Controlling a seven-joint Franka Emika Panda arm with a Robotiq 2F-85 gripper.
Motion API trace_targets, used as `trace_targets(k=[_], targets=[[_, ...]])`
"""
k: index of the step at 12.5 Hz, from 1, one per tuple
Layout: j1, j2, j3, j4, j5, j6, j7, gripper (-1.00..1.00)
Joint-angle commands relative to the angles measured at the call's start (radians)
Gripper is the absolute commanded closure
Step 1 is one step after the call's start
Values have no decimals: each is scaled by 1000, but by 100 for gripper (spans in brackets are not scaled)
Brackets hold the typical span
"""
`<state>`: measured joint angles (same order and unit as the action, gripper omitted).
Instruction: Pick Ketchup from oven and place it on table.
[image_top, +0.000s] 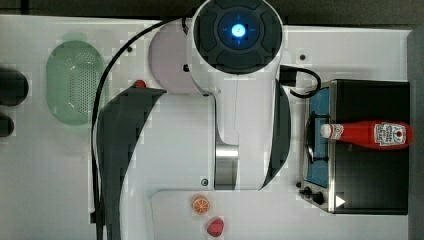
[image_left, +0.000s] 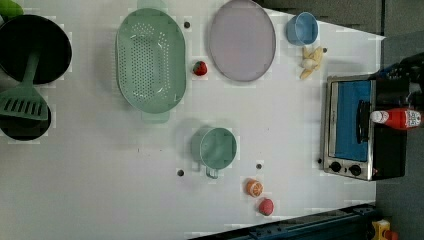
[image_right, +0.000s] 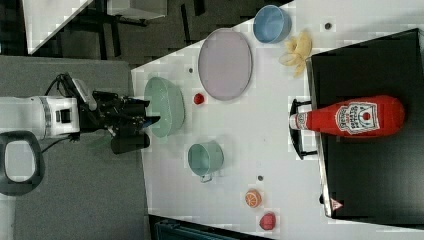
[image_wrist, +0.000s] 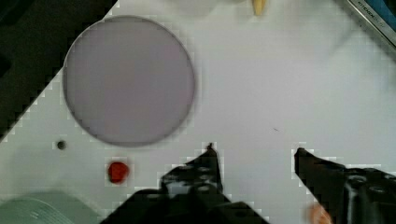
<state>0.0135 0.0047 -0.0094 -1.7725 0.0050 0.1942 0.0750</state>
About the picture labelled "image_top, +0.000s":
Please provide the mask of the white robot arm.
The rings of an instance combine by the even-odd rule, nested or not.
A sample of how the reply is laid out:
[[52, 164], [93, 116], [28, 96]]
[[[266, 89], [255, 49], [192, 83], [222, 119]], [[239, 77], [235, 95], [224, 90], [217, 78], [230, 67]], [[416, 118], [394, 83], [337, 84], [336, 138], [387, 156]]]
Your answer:
[[96, 116], [98, 240], [153, 240], [162, 191], [260, 190], [284, 165], [283, 23], [266, 0], [206, 0], [186, 35], [190, 95], [133, 84]]

